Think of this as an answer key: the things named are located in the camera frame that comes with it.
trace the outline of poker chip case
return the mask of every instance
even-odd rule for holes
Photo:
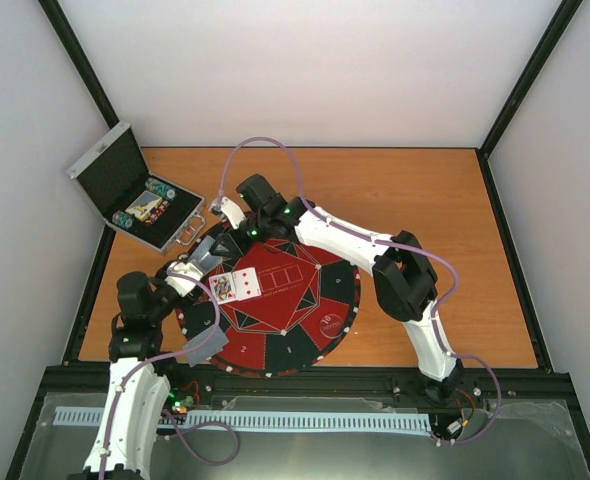
[[[110,228],[159,253],[174,242],[189,245],[206,223],[204,197],[152,173],[128,123],[113,127],[67,174]],[[136,205],[139,199],[145,203]]]

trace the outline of white wall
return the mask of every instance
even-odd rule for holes
[[[143,145],[479,146],[559,0],[62,0]]]
[[[553,362],[571,373],[590,428],[590,1],[491,166]]]
[[[0,0],[0,478],[99,239],[64,170],[106,131],[37,0]]]

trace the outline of playing card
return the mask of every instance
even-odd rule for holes
[[[257,272],[252,267],[233,272],[233,283],[235,284],[238,301],[259,297],[262,294]]]
[[[208,284],[211,287],[211,292],[215,295],[218,304],[222,305],[223,303],[237,300],[233,274],[222,273],[220,275],[213,275],[208,279]]]

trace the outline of red and black circular board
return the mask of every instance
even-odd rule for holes
[[[205,235],[215,238],[223,228],[218,224]],[[262,295],[219,306],[228,343],[212,364],[251,377],[287,375],[318,362],[346,336],[359,307],[357,267],[319,248],[271,239],[240,259],[224,259],[208,276],[249,267]],[[214,321],[205,294],[176,313],[189,340]]]

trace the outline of robotic arm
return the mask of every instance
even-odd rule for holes
[[[170,391],[165,375],[168,365],[146,362],[160,353],[161,323],[180,300],[194,297],[195,283],[187,278],[199,281],[224,257],[241,257],[255,243],[268,238],[327,250],[372,275],[380,307],[401,321],[408,332],[425,379],[426,395],[438,403],[450,397],[463,368],[459,360],[442,350],[432,325],[437,322],[442,344],[450,350],[439,315],[435,312],[435,319],[431,315],[437,296],[437,274],[425,256],[375,243],[386,240],[420,248],[412,234],[371,232],[332,218],[317,206],[316,214],[311,213],[299,197],[286,202],[261,175],[248,178],[237,192],[254,215],[247,216],[226,197],[219,204],[213,202],[211,212],[220,215],[229,226],[214,241],[200,243],[188,259],[167,266],[183,278],[150,279],[142,272],[133,272],[118,281],[124,326],[114,329],[109,346],[110,386],[104,415],[84,472],[69,475],[69,480],[95,480],[100,470],[111,480],[150,479],[159,413]],[[359,237],[348,231],[358,232]],[[151,282],[157,285],[155,291]],[[127,375],[137,367],[139,370],[122,387]],[[118,392],[120,401],[114,403]]]
[[[327,250],[359,266],[373,276],[382,310],[406,328],[417,353],[419,370],[431,380],[427,394],[434,401],[449,396],[462,367],[461,362],[442,350],[431,324],[437,274],[425,256],[375,243],[387,240],[420,248],[414,235],[406,231],[396,236],[372,232],[333,218],[319,206],[314,207],[314,214],[299,197],[286,202],[261,175],[245,180],[237,192],[255,216],[246,218],[242,209],[226,197],[220,206],[213,202],[211,211],[228,220],[230,226],[219,235],[211,253],[237,257],[257,241],[284,238]],[[437,312],[435,317],[443,344],[450,350]]]

